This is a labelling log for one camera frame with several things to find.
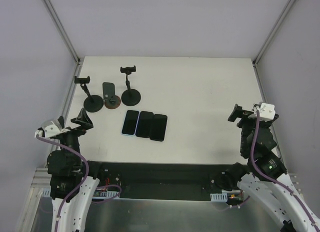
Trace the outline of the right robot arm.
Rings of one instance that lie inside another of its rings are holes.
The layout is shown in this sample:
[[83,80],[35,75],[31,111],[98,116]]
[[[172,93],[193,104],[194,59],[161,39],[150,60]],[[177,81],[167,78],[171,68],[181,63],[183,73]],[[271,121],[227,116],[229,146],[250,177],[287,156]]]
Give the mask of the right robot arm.
[[319,231],[319,217],[302,199],[284,163],[273,153],[277,143],[270,127],[278,117],[273,104],[260,102],[252,110],[236,104],[227,120],[239,119],[240,154],[247,165],[235,163],[211,182],[224,191],[244,192],[246,200],[259,203],[280,231]]

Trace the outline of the black round-base phone stand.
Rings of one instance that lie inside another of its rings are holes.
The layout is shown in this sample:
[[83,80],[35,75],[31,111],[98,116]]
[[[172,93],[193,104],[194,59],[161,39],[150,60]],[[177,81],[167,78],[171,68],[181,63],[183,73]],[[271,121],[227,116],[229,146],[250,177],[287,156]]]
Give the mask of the black round-base phone stand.
[[87,112],[95,113],[102,109],[104,105],[104,100],[99,95],[92,95],[89,92],[89,89],[87,87],[87,84],[89,84],[91,81],[90,76],[87,76],[86,78],[80,78],[75,76],[74,77],[74,83],[80,84],[80,87],[87,95],[87,98],[83,102],[83,107]]

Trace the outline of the light blue phone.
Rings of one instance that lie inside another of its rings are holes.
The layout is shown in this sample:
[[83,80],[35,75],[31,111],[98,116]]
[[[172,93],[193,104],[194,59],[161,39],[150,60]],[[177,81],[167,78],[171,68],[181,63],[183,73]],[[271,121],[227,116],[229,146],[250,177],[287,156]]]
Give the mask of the light blue phone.
[[139,111],[127,110],[125,119],[123,122],[121,133],[122,135],[134,136],[136,133]]

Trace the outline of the black phone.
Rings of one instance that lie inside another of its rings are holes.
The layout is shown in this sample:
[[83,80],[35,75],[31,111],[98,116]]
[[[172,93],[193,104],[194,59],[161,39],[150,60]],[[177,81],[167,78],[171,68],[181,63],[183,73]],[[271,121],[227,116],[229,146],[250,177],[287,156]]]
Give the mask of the black phone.
[[167,115],[154,114],[150,130],[150,140],[163,142],[167,128]]
[[140,138],[149,138],[151,133],[151,126],[153,122],[154,113],[148,111],[141,111],[137,122],[135,135]]

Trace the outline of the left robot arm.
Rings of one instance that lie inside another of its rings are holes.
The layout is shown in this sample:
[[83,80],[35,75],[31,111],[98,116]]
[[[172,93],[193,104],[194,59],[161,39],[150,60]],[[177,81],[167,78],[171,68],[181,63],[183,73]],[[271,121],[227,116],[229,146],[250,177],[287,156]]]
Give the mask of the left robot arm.
[[58,150],[47,158],[47,172],[51,175],[52,231],[84,231],[94,189],[104,184],[106,175],[99,169],[89,173],[89,162],[80,153],[78,138],[93,128],[87,112],[82,108],[71,120],[75,128],[65,127],[64,118],[50,121],[45,138],[55,140]]

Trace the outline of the brown-base phone stand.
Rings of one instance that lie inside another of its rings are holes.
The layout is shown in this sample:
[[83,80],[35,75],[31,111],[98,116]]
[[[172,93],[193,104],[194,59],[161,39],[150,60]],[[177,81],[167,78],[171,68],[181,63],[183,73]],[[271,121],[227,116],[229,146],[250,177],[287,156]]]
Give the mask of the brown-base phone stand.
[[104,105],[108,109],[116,109],[121,104],[121,99],[116,95],[115,85],[110,82],[102,83]]

